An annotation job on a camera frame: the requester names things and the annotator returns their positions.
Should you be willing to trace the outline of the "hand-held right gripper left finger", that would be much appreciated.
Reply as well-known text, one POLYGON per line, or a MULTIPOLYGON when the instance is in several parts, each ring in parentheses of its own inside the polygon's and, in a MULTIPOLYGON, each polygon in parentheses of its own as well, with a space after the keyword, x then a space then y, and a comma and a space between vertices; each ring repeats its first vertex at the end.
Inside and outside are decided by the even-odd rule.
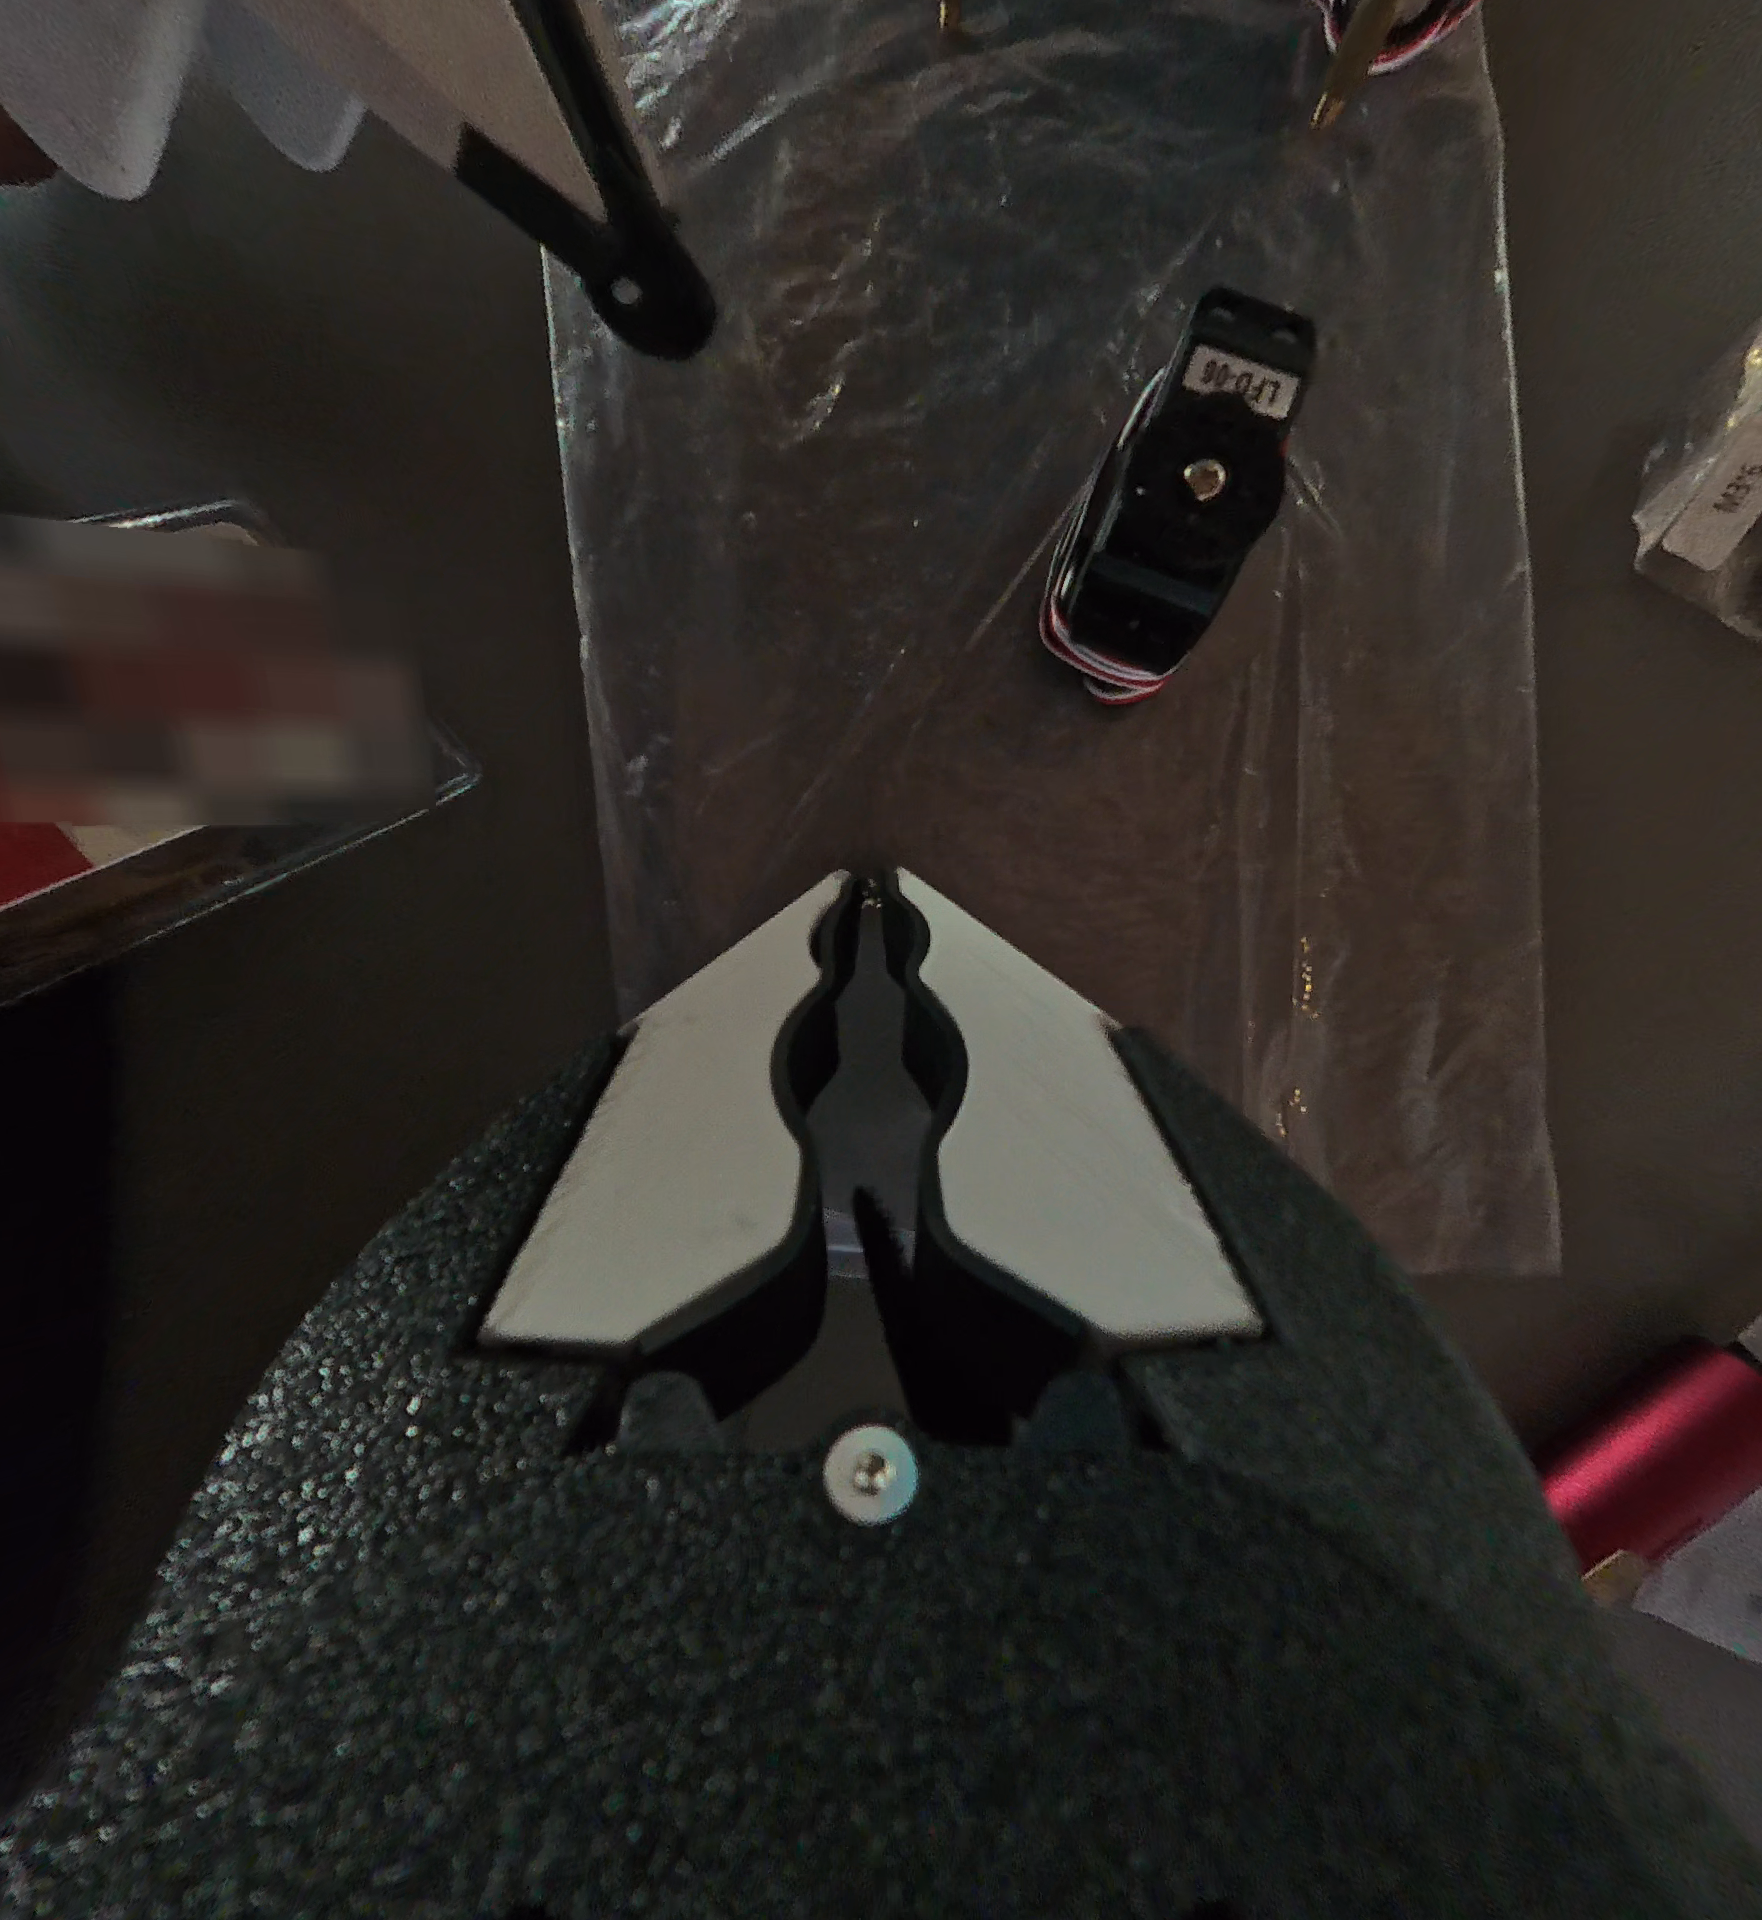
POLYGON ((863 887, 828 871, 631 1019, 477 1342, 654 1358, 819 1269, 812 1112, 863 887))

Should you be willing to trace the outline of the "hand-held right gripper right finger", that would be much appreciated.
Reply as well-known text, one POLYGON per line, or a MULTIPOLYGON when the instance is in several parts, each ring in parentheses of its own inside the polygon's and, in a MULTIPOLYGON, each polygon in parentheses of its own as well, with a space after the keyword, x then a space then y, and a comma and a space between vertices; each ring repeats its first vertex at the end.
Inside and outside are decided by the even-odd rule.
POLYGON ((928 1105, 919 1248, 1103 1355, 1259 1338, 1119 1027, 909 869, 883 927, 928 1105))

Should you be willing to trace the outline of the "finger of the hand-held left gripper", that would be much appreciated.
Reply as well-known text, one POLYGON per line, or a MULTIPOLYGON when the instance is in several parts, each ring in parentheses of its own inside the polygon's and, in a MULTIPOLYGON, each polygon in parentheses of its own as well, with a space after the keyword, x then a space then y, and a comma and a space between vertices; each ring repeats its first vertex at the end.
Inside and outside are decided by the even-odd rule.
POLYGON ((277 39, 574 274, 606 329, 691 361, 716 298, 679 237, 599 2, 258 2, 277 39))

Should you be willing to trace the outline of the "black servo motor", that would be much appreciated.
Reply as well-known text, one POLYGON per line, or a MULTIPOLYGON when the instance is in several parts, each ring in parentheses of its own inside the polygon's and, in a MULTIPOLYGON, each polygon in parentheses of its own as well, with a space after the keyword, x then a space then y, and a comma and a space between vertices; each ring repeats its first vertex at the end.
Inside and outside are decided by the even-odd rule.
POLYGON ((1209 289, 1146 381, 1052 552, 1046 652, 1108 708, 1158 698, 1223 614, 1289 481, 1318 324, 1209 289))

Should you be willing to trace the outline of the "blue toy robot arm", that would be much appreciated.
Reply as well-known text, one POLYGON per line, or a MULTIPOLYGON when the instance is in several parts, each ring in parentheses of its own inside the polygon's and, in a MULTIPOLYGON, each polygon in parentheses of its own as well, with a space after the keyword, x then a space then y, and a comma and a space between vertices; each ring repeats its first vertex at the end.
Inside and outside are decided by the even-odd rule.
MULTIPOLYGON (((962 61, 972 57, 979 35, 989 29, 989 2, 876 2, 886 15, 893 8, 893 29, 902 29, 923 61, 962 61)), ((1310 15, 1299 29, 1303 42, 1313 42, 1322 55, 1322 95, 1310 115, 1310 134, 1318 141, 1332 128, 1348 107, 1367 88, 1372 81, 1426 61, 1445 39, 1467 29, 1482 15, 1482 2, 1038 2, 1046 15, 1042 27, 1113 27, 1148 21, 1152 31, 1146 49, 1152 55, 1175 51, 1183 35, 1199 27, 1205 51, 1220 51, 1215 42, 1255 37, 1255 42, 1273 42, 1295 35, 1286 18, 1310 15)))

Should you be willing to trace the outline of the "grey desk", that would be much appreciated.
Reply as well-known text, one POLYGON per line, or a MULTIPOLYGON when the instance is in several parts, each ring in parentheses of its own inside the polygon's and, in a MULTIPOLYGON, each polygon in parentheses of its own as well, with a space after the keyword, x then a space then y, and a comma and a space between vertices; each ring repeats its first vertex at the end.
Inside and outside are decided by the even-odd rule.
MULTIPOLYGON (((1762 649, 1630 572, 1762 307, 1762 2, 1499 2, 1566 1274, 1429 1279, 1537 1434, 1762 1307, 1762 649)), ((262 1365, 612 1009, 534 255, 377 137, 198 104, 152 202, 0 209, 0 504, 238 487, 401 594, 481 794, 0 1011, 0 1801, 262 1365)))

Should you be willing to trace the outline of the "clear packaged tool box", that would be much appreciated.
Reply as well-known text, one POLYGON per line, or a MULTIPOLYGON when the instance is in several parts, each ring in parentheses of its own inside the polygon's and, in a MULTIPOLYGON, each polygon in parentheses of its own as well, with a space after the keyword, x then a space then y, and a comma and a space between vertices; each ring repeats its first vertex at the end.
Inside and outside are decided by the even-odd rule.
POLYGON ((215 825, 170 834, 0 825, 0 1009, 355 851, 481 785, 459 738, 429 729, 429 794, 381 824, 215 825))

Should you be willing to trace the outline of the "large clear plastic bag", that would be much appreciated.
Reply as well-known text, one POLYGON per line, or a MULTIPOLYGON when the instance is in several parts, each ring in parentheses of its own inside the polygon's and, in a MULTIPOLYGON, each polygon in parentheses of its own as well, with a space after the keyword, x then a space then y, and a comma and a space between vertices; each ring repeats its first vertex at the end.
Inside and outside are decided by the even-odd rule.
POLYGON ((618 995, 902 867, 1152 1028, 1415 1274, 1563 1258, 1503 128, 1485 29, 1308 132, 1310 2, 614 2, 719 304, 549 269, 618 995), (1322 337, 1168 692, 1038 634, 1195 298, 1322 337))

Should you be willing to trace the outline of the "red metal tube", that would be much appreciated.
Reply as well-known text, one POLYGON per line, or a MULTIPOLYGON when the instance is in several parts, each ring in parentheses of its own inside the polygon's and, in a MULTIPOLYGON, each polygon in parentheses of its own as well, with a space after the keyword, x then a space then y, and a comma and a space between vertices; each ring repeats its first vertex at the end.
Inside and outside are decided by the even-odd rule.
POLYGON ((1762 1365, 1682 1342, 1540 1449, 1537 1474, 1583 1578, 1659 1565, 1762 1489, 1762 1365))

